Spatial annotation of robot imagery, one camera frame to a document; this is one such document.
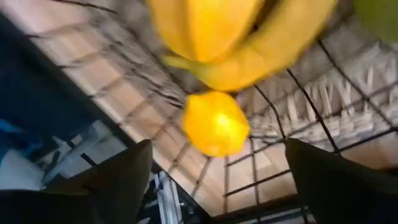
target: yellow fruit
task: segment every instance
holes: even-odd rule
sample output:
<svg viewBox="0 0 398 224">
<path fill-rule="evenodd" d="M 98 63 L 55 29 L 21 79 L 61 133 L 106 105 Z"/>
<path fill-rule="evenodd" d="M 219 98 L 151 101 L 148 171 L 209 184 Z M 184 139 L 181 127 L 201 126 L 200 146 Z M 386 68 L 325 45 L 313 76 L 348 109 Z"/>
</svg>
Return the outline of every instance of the yellow fruit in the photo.
<svg viewBox="0 0 398 224">
<path fill-rule="evenodd" d="M 240 90 L 293 64 L 314 40 L 337 0 L 282 0 L 232 56 L 217 63 L 165 57 L 172 66 L 189 69 L 214 90 Z"/>
<path fill-rule="evenodd" d="M 266 17 L 269 15 L 272 8 L 275 7 L 277 2 L 278 2 L 278 0 L 267 0 L 264 3 L 264 5 L 261 7 L 261 9 L 256 17 L 256 20 L 254 21 L 255 28 L 258 29 L 258 27 L 261 26 L 261 24 L 265 21 Z"/>
<path fill-rule="evenodd" d="M 147 0 L 166 46 L 189 60 L 224 55 L 249 32 L 264 0 Z"/>
<path fill-rule="evenodd" d="M 183 129 L 192 144 L 209 156 L 238 153 L 250 131 L 234 98 L 217 91 L 188 96 Z"/>
</svg>

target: black wire mesh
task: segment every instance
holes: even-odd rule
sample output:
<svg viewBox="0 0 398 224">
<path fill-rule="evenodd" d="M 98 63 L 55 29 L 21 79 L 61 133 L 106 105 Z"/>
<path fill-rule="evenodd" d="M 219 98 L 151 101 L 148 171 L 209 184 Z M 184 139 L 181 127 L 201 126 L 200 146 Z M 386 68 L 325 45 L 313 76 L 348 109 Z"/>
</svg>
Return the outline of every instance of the black wire mesh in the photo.
<svg viewBox="0 0 398 224">
<path fill-rule="evenodd" d="M 89 63 L 91 60 L 95 59 L 96 57 L 99 56 L 105 56 L 107 57 L 114 65 L 115 68 L 118 70 L 122 70 L 122 74 L 124 74 L 120 79 L 114 80 L 113 82 L 101 86 L 97 92 L 94 92 L 92 94 L 88 94 L 86 99 L 82 99 L 83 101 L 85 100 L 95 100 L 95 99 L 100 99 L 104 96 L 106 96 L 110 91 L 112 91 L 116 86 L 120 85 L 121 81 L 128 81 L 130 84 L 134 85 L 136 88 L 140 89 L 142 88 L 140 85 L 141 83 L 145 83 L 146 86 L 150 86 L 151 88 L 149 90 L 146 90 L 147 94 L 144 98 L 144 101 L 140 102 L 132 111 L 128 111 L 128 113 L 125 115 L 125 117 L 120 120 L 118 125 L 123 126 L 126 123 L 130 123 L 131 121 L 134 120 L 135 116 L 142 112 L 144 109 L 148 107 L 148 105 L 153 106 L 157 112 L 166 120 L 166 122 L 160 127 L 159 130 L 157 130 L 154 135 L 152 135 L 152 140 L 156 142 L 157 139 L 161 138 L 163 135 L 167 134 L 166 129 L 169 127 L 175 128 L 179 133 L 183 134 L 183 130 L 181 129 L 180 125 L 176 123 L 175 119 L 180 115 L 182 112 L 183 108 L 183 102 L 180 100 L 178 97 L 173 97 L 170 95 L 167 95 L 164 93 L 165 90 L 173 89 L 176 88 L 178 91 L 183 93 L 184 95 L 189 94 L 190 92 L 180 83 L 178 78 L 176 78 L 175 74 L 171 69 L 161 63 L 159 60 L 157 54 L 155 54 L 151 49 L 143 43 L 143 41 L 139 38 L 139 35 L 137 34 L 137 31 L 132 29 L 131 27 L 125 25 L 123 20 L 118 17 L 118 13 L 112 9 L 108 9 L 106 7 L 102 6 L 97 6 L 95 4 L 87 3 L 87 2 L 75 2 L 75 1 L 64 1 L 64 0 L 56 0 L 57 2 L 62 2 L 65 4 L 72 4 L 75 5 L 76 7 L 83 7 L 87 10 L 87 13 L 90 15 L 90 20 L 88 22 L 82 23 L 82 24 L 74 24 L 72 26 L 64 26 L 64 27 L 59 27 L 58 29 L 55 30 L 50 30 L 46 31 L 44 33 L 37 33 L 37 34 L 26 34 L 26 36 L 32 40 L 35 39 L 46 39 L 49 40 L 51 38 L 56 37 L 57 35 L 64 34 L 67 32 L 81 32 L 83 38 L 88 38 L 88 43 L 90 43 L 90 37 L 87 37 L 84 35 L 84 30 L 87 28 L 94 28 L 96 30 L 99 30 L 101 32 L 101 35 L 106 39 L 106 42 L 102 42 L 101 49 L 98 52 L 84 55 L 81 58 L 74 59 L 68 64 L 61 64 L 58 65 L 59 68 L 62 70 L 70 70 L 70 69 L 76 69 L 76 68 L 82 68 L 83 64 Z M 324 32 L 321 36 L 321 38 L 327 37 L 330 32 L 333 32 L 333 29 L 339 28 L 340 25 L 344 24 L 347 20 L 352 18 L 352 12 L 348 13 L 346 16 L 343 16 L 343 18 L 337 22 L 334 26 L 332 26 L 328 32 Z M 110 34 L 108 31 L 101 29 L 101 25 L 104 21 L 112 20 L 114 22 L 117 22 L 120 25 L 120 28 L 126 31 L 127 38 L 125 40 L 118 40 L 113 37 L 112 34 Z M 140 73 L 140 70 L 145 67 L 145 62 L 144 63 L 137 63 L 129 58 L 124 52 L 120 51 L 121 47 L 126 47 L 128 46 L 131 42 L 134 42 L 136 45 L 138 45 L 146 55 L 148 55 L 151 59 L 152 62 L 155 63 L 155 66 L 159 69 L 159 72 L 162 72 L 166 74 L 169 79 L 168 80 L 163 80 L 163 82 L 157 83 L 148 78 L 147 76 L 144 76 Z M 254 136 L 251 135 L 249 137 L 249 142 L 250 142 L 250 153 L 240 157 L 239 159 L 236 159 L 234 161 L 231 161 L 230 158 L 227 156 L 224 159 L 224 204 L 223 204 L 223 211 L 224 213 L 229 212 L 228 208 L 228 197 L 237 194 L 239 192 L 242 192 L 243 190 L 254 188 L 254 195 L 255 195 L 255 201 L 256 205 L 260 204 L 259 200 L 259 190 L 258 187 L 260 184 L 264 182 L 269 182 L 272 181 L 278 177 L 281 177 L 283 175 L 289 174 L 290 170 L 283 170 L 281 172 L 278 172 L 276 174 L 270 175 L 266 178 L 259 179 L 257 176 L 257 164 L 256 164 L 256 159 L 255 155 L 259 152 L 265 151 L 266 149 L 270 148 L 271 146 L 274 146 L 276 144 L 284 143 L 287 138 L 290 138 L 294 136 L 295 134 L 301 133 L 312 126 L 316 124 L 320 124 L 327 136 L 327 139 L 329 140 L 332 148 L 333 148 L 333 153 L 341 155 L 343 151 L 346 151 L 348 149 L 351 149 L 353 147 L 356 147 L 360 144 L 364 144 L 368 141 L 372 141 L 373 139 L 379 138 L 381 136 L 385 136 L 390 133 L 397 133 L 398 128 L 394 126 L 394 123 L 389 120 L 388 116 L 380 109 L 380 107 L 375 104 L 372 99 L 380 94 L 386 93 L 388 91 L 391 91 L 397 84 L 398 81 L 392 82 L 390 85 L 384 86 L 370 94 L 367 94 L 364 90 L 360 88 L 359 85 L 357 85 L 352 79 L 350 79 L 347 74 L 345 74 L 344 70 L 341 68 L 339 63 L 336 61 L 336 59 L 333 58 L 332 54 L 329 52 L 327 47 L 325 47 L 325 44 L 323 43 L 322 39 L 318 40 L 317 42 L 318 46 L 322 49 L 323 53 L 329 60 L 329 62 L 332 64 L 334 69 L 337 70 L 337 72 L 340 74 L 340 76 L 347 81 L 359 94 L 360 94 L 360 99 L 355 100 L 352 102 L 350 105 L 345 105 L 340 108 L 339 111 L 333 113 L 333 114 L 327 114 L 326 116 L 322 116 L 320 112 L 317 110 L 316 106 L 314 105 L 314 102 L 310 98 L 310 95 L 306 92 L 305 87 L 303 84 L 297 79 L 295 74 L 291 69 L 287 69 L 287 73 L 289 74 L 290 78 L 294 81 L 296 84 L 297 88 L 304 94 L 305 98 L 308 100 L 310 103 L 310 106 L 315 113 L 316 116 L 316 121 L 311 122 L 307 124 L 304 127 L 298 128 L 296 130 L 293 130 L 289 133 L 287 133 L 284 130 L 284 127 L 282 125 L 281 121 L 281 115 L 278 112 L 277 107 L 275 104 L 277 101 L 272 102 L 270 98 L 259 88 L 257 85 L 254 85 L 254 88 L 258 93 L 263 97 L 265 100 L 264 103 L 267 104 L 267 106 L 264 108 L 264 111 L 271 109 L 271 111 L 275 114 L 275 117 L 277 119 L 277 124 L 278 124 L 278 129 L 280 131 L 280 135 L 282 136 L 279 139 L 276 139 L 275 141 L 269 142 L 266 139 L 264 139 L 264 136 Z M 166 101 L 168 104 L 172 105 L 174 107 L 174 111 L 171 114 L 168 114 L 164 108 L 159 107 L 158 104 L 154 103 L 155 101 L 158 100 L 158 97 L 160 99 Z M 372 136 L 368 136 L 364 139 L 361 139 L 360 141 L 353 142 L 347 146 L 343 147 L 338 147 L 336 144 L 335 140 L 333 139 L 330 130 L 328 130 L 325 120 L 328 118 L 331 118 L 335 114 L 340 113 L 343 110 L 346 110 L 350 107 L 353 107 L 358 104 L 362 104 L 366 102 L 370 107 L 373 109 L 373 111 L 382 118 L 382 120 L 388 125 L 388 129 L 385 131 L 381 131 L 379 133 L 375 133 Z M 260 147 L 259 149 L 255 149 L 254 147 L 254 140 L 255 139 L 260 139 L 265 146 Z M 173 173 L 175 169 L 177 169 L 179 162 L 183 158 L 183 156 L 186 154 L 186 152 L 190 150 L 190 143 L 188 141 L 185 141 L 183 146 L 178 150 L 178 154 L 175 157 L 171 157 L 170 160 L 172 161 L 172 165 L 167 169 L 167 173 L 170 175 Z M 206 176 L 206 173 L 208 172 L 209 166 L 213 161 L 213 158 L 211 157 L 206 157 L 206 162 L 205 165 L 203 166 L 200 175 L 198 176 L 197 180 L 195 181 L 195 187 L 189 194 L 191 197 L 195 198 L 198 189 L 200 188 L 203 179 Z M 235 166 L 236 164 L 242 162 L 245 159 L 251 158 L 252 161 L 252 169 L 253 169 L 253 183 L 247 184 L 245 186 L 242 186 L 240 188 L 231 190 L 229 187 L 229 178 L 230 178 L 230 168 L 231 166 Z M 304 223 L 309 223 L 308 218 L 307 218 L 307 210 L 304 208 L 304 205 L 300 207 L 300 211 L 303 217 L 303 222 Z M 258 216 L 256 217 L 256 220 L 260 223 L 261 222 L 261 214 L 258 213 Z"/>
</svg>

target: green fruit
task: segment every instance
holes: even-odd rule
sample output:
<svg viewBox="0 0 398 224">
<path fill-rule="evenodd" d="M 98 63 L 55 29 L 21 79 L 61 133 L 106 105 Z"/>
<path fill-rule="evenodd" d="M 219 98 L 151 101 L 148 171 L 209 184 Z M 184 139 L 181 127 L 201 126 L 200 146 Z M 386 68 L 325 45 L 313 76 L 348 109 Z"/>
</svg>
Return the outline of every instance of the green fruit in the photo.
<svg viewBox="0 0 398 224">
<path fill-rule="evenodd" d="M 386 42 L 398 42 L 398 0 L 355 0 L 362 23 Z"/>
</svg>

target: yellow lemon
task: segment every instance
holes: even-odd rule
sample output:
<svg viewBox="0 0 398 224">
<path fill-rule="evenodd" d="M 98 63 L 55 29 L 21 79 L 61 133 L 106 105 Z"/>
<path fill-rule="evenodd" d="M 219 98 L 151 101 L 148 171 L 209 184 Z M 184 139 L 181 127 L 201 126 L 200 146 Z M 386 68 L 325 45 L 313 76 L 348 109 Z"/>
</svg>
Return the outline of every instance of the yellow lemon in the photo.
<svg viewBox="0 0 398 224">
<path fill-rule="evenodd" d="M 250 126 L 234 98 L 211 91 L 188 96 L 183 129 L 202 153 L 221 157 L 243 148 Z"/>
</svg>

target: banana bunch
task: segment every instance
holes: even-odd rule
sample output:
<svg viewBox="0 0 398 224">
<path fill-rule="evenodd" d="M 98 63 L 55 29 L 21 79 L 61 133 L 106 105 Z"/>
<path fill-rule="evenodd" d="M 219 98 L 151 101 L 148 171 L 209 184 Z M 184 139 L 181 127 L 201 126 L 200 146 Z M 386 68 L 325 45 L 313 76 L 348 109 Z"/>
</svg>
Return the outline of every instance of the banana bunch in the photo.
<svg viewBox="0 0 398 224">
<path fill-rule="evenodd" d="M 160 36 L 180 56 L 165 56 L 167 64 L 190 70 L 214 90 L 238 91 L 293 64 L 337 1 L 280 0 L 250 35 L 246 34 L 264 1 L 149 0 L 149 4 Z"/>
</svg>

